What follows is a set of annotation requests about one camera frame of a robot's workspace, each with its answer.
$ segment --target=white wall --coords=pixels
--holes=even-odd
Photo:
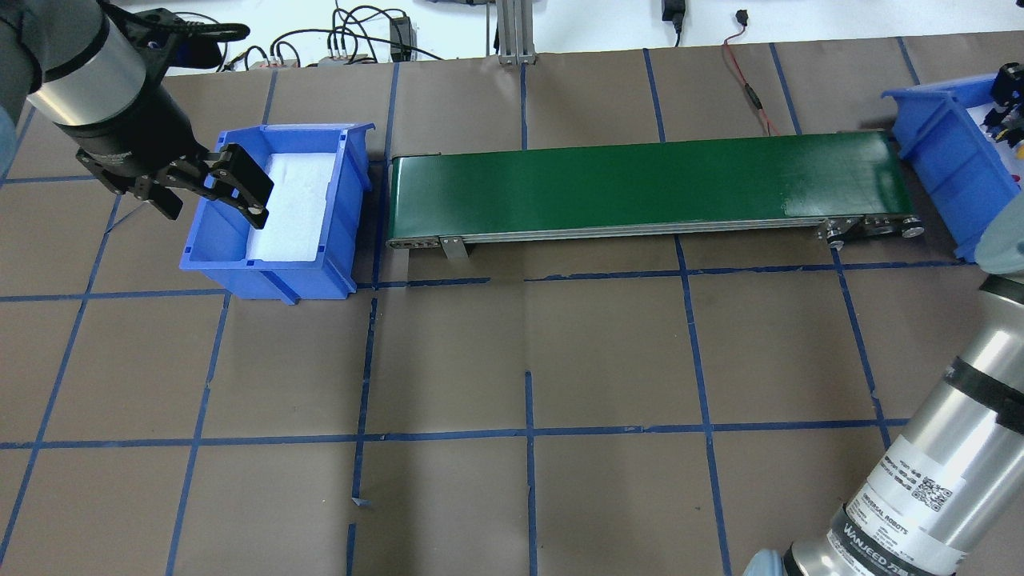
[[[333,0],[119,0],[133,11],[153,7],[193,10],[221,22],[241,22],[249,44],[264,48],[281,33],[299,28],[330,28]],[[351,8],[362,2],[339,0]],[[733,14],[745,8],[751,26],[739,42],[780,42],[839,38],[915,36],[957,32],[1024,30],[1024,8],[1015,0],[689,0],[683,44],[719,44],[738,30]],[[387,0],[381,8],[404,8],[417,29],[418,44],[444,58],[478,57],[490,44],[485,7]],[[675,32],[660,22],[660,0],[536,0],[535,42],[539,52],[623,50],[671,46]],[[383,18],[367,23],[371,36],[388,37]],[[327,55],[325,35],[289,39],[303,65]],[[386,53],[381,45],[380,51]]]

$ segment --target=qr code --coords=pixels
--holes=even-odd
[[[942,488],[934,480],[925,477],[925,480],[921,481],[921,484],[913,489],[910,495],[924,502],[926,506],[933,510],[941,511],[942,506],[952,497],[953,493],[951,490]]]

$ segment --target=blue plastic bin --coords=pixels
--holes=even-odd
[[[992,102],[994,79],[990,74],[882,94],[899,107],[893,132],[900,156],[913,165],[956,240],[955,254],[971,262],[989,222],[1020,193],[994,143],[967,112]]]
[[[247,259],[252,231],[249,222],[236,208],[201,199],[181,254],[181,270],[200,271],[240,298],[281,299],[289,304],[300,298],[347,298],[355,291],[352,259],[362,195],[370,190],[366,135],[373,127],[373,124],[293,124],[222,132],[217,150],[226,142],[237,142],[264,169],[271,154],[336,155],[316,258]]]

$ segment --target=label sticker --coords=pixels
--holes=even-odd
[[[932,574],[952,574],[967,553],[936,540],[911,518],[890,506],[870,485],[847,504],[847,513],[864,533],[894,553]]]
[[[901,436],[867,477],[867,485],[907,523],[929,530],[967,484],[959,474],[943,467]]]
[[[900,559],[861,530],[845,509],[833,518],[828,543],[858,575],[936,576]]]

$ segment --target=cable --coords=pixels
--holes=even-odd
[[[293,30],[291,32],[286,32],[285,34],[282,34],[281,36],[274,38],[273,42],[270,43],[270,50],[273,51],[273,48],[278,45],[278,42],[281,42],[282,40],[284,40],[285,38],[288,38],[289,36],[294,36],[296,34],[312,33],[312,32],[318,32],[321,34],[341,33],[341,34],[344,34],[344,35],[347,35],[347,36],[351,36],[352,38],[361,38],[364,40],[371,40],[371,41],[374,41],[374,42],[382,42],[384,44],[389,44],[391,46],[399,46],[399,47],[406,48],[408,50],[413,50],[414,52],[420,52],[421,54],[423,54],[425,56],[429,56],[429,57],[434,58],[436,60],[442,60],[442,59],[444,59],[444,58],[438,56],[437,54],[428,52],[426,50],[417,48],[415,46],[410,46],[408,44],[399,44],[398,42],[392,42],[390,40],[384,40],[383,38],[375,38],[373,36],[366,36],[366,35],[355,34],[354,32],[352,32],[350,30],[347,30],[347,29],[327,30],[327,29],[324,29],[324,28],[303,28],[301,30]]]
[[[369,22],[369,20],[373,19],[374,17],[376,17],[378,15],[381,15],[381,16],[384,16],[384,17],[387,18],[388,26],[389,26],[388,30],[390,31],[391,28],[394,29],[395,33],[398,36],[398,44],[401,45],[401,46],[406,46],[406,39],[401,37],[401,29],[398,28],[397,24],[395,24],[394,18],[391,17],[390,14],[388,14],[388,11],[398,11],[399,13],[401,13],[402,17],[408,18],[409,14],[406,13],[406,10],[402,10],[400,8],[387,8],[387,9],[382,10],[382,9],[378,8],[377,6],[369,6],[367,4],[360,4],[360,5],[352,8],[352,10],[351,10],[351,14],[352,14],[353,18],[355,17],[355,12],[357,12],[359,10],[373,10],[374,11],[374,15],[372,15],[370,17],[367,17],[367,18],[364,18],[361,20],[356,20],[356,23],[359,25],[359,28],[362,30],[362,34],[364,35],[367,34],[367,30],[365,28],[362,28],[362,23]],[[371,42],[370,43],[370,51],[371,51],[371,53],[373,53],[373,51],[374,51],[373,50],[373,46],[374,45]],[[374,56],[375,59],[377,58],[377,54],[376,53],[374,53],[373,56]]]
[[[249,52],[252,52],[253,50],[256,50],[257,52],[259,52],[260,55],[263,56],[264,60],[266,60],[266,61],[270,60],[270,58],[268,58],[266,56],[266,52],[263,50],[263,48],[260,48],[259,46],[249,46],[248,48],[246,48],[246,51],[242,52],[241,54],[239,54],[238,56],[236,56],[234,59],[232,59],[231,61],[227,63],[227,67],[226,68],[229,68],[229,69],[233,70],[234,69],[234,65],[238,64],[239,60],[242,60],[246,65],[246,70],[249,70]]]
[[[339,28],[338,27],[338,22],[337,22],[337,16],[338,16],[338,13],[341,12],[342,15],[345,16],[344,19],[341,22],[341,28],[342,28],[343,31],[344,30],[348,30],[348,20],[349,20],[349,18],[351,18],[352,19],[352,24],[354,24],[355,26],[359,27],[359,30],[362,32],[362,35],[364,36],[369,36],[369,34],[367,33],[366,27],[362,26],[362,23],[369,20],[370,18],[364,18],[364,19],[359,20],[358,18],[355,17],[354,11],[355,10],[352,10],[351,12],[349,12],[349,11],[344,10],[342,8],[335,8],[334,12],[331,13],[331,28],[334,29],[334,30],[337,30]],[[339,54],[341,54],[341,50],[338,49],[338,34],[335,33],[335,32],[332,32],[331,35],[328,36],[328,42],[331,42],[332,39],[334,40],[334,49],[335,49],[335,51],[337,51]],[[348,64],[352,64],[352,60],[355,59],[356,54],[359,52],[359,39],[358,38],[353,38],[353,40],[355,41],[355,45],[352,46],[352,55],[351,55],[351,57],[349,57]],[[374,49],[373,43],[372,42],[368,42],[367,45],[370,47],[370,55],[373,56],[373,58],[376,60],[377,59],[377,50]],[[342,35],[341,35],[341,48],[347,51],[347,47],[345,46],[345,35],[344,35],[344,33],[342,33]]]
[[[174,15],[176,15],[176,16],[196,16],[196,17],[199,17],[199,18],[206,18],[206,19],[212,22],[213,24],[220,24],[220,22],[217,20],[217,18],[214,18],[212,16],[208,16],[206,14],[201,14],[199,12],[187,12],[187,11],[185,11],[185,12],[174,12]],[[222,48],[223,55],[220,56],[220,66],[218,66],[217,70],[214,70],[214,72],[220,72],[220,71],[224,70],[224,64],[227,63],[227,42],[223,42],[222,44],[224,45],[223,48]]]
[[[236,40],[244,40],[249,36],[250,32],[249,27],[244,24],[160,24],[136,16],[124,8],[115,6],[114,4],[110,4],[108,2],[100,2],[99,5],[109,16],[116,19],[134,23],[138,26],[148,28],[150,30],[204,36],[206,38],[216,40],[217,42],[234,42]]]
[[[278,59],[281,60],[282,66],[285,64],[285,56],[281,53],[282,44],[288,46],[293,52],[295,52],[295,68],[302,68],[302,60],[299,58],[299,51],[295,49],[295,46],[293,46],[291,42],[286,42],[284,40],[278,42]]]
[[[765,133],[770,136],[772,135],[771,134],[772,130],[774,130],[775,135],[780,136],[782,134],[778,131],[778,128],[775,127],[775,124],[771,121],[771,118],[768,118],[768,113],[765,112],[765,107],[763,104],[761,104],[761,98],[758,97],[758,93],[754,91],[754,88],[751,86],[751,83],[746,81],[746,76],[743,75],[743,70],[739,68],[739,60],[736,59],[736,55],[732,52],[732,47],[729,46],[729,40],[739,38],[740,36],[743,35],[743,33],[746,32],[748,20],[749,16],[746,14],[746,10],[736,11],[736,22],[739,23],[739,26],[741,26],[742,29],[736,34],[733,34],[732,36],[726,38],[722,42],[722,48],[729,55],[729,59],[732,60],[732,66],[736,69],[736,74],[739,77],[738,80],[742,84],[743,92],[746,94],[748,99],[751,101],[751,105],[754,106],[755,110],[758,111],[758,116],[759,116],[758,121],[760,122],[762,119],[764,120],[763,127],[765,129]]]
[[[208,19],[208,20],[212,22],[213,24],[220,24],[220,20],[217,20],[216,18],[210,17],[210,16],[208,16],[206,14],[201,14],[199,12],[174,12],[174,15],[176,15],[176,16],[196,16],[196,17]]]

